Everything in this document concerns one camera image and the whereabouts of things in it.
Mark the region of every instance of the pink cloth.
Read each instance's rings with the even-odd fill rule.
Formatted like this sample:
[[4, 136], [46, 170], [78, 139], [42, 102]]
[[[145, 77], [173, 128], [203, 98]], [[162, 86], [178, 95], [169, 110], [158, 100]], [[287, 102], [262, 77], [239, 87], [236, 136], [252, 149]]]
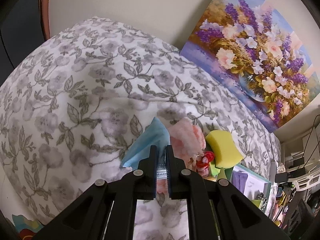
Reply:
[[[186, 168], [195, 171], [196, 158], [204, 155], [202, 150], [206, 146], [201, 128], [184, 118], [167, 130], [174, 156], [184, 160]], [[157, 180], [157, 192], [167, 193], [166, 179]]]

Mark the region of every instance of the beige wall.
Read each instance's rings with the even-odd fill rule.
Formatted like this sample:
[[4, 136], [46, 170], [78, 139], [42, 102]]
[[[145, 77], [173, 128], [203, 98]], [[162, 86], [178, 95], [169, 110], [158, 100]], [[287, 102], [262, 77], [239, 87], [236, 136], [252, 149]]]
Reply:
[[[50, 33], [55, 35], [92, 16], [108, 17], [140, 28], [182, 48], [211, 0], [50, 0]], [[320, 29], [300, 0], [268, 0], [302, 40], [313, 65], [320, 67]], [[284, 141], [307, 130], [320, 113], [320, 95], [275, 134]]]

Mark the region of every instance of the silver rivet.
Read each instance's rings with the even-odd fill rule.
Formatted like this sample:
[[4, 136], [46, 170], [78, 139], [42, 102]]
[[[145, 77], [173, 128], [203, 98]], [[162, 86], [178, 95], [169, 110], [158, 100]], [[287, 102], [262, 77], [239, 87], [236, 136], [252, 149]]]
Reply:
[[98, 187], [103, 186], [104, 183], [105, 183], [105, 180], [104, 180], [104, 179], [97, 179], [97, 180], [94, 182], [94, 184], [95, 184], [96, 186], [98, 186]]
[[185, 176], [189, 176], [191, 174], [191, 171], [188, 170], [188, 169], [184, 169], [184, 170], [181, 171], [181, 174], [185, 175]]
[[133, 174], [134, 174], [134, 176], [141, 176], [141, 175], [143, 175], [143, 171], [142, 170], [135, 170], [133, 172]]
[[219, 179], [219, 184], [225, 187], [229, 185], [229, 181], [226, 179]]

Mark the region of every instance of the white floral fabric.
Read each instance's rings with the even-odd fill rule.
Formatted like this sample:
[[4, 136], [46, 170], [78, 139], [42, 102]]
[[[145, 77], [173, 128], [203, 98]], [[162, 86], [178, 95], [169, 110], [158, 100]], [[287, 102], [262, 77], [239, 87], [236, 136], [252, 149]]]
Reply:
[[[13, 187], [48, 223], [120, 161], [154, 116], [188, 117], [206, 135], [232, 133], [242, 165], [269, 177], [279, 141], [209, 74], [160, 39], [94, 17], [32, 52], [0, 88], [0, 160]], [[139, 201], [135, 239], [188, 239], [187, 206], [157, 193]]]

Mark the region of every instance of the floral painting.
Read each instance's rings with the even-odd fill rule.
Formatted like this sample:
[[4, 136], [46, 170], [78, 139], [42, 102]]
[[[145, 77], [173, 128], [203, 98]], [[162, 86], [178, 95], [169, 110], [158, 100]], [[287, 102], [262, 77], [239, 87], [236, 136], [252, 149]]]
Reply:
[[269, 132], [320, 92], [319, 69], [267, 0], [212, 0], [181, 54], [234, 93]]

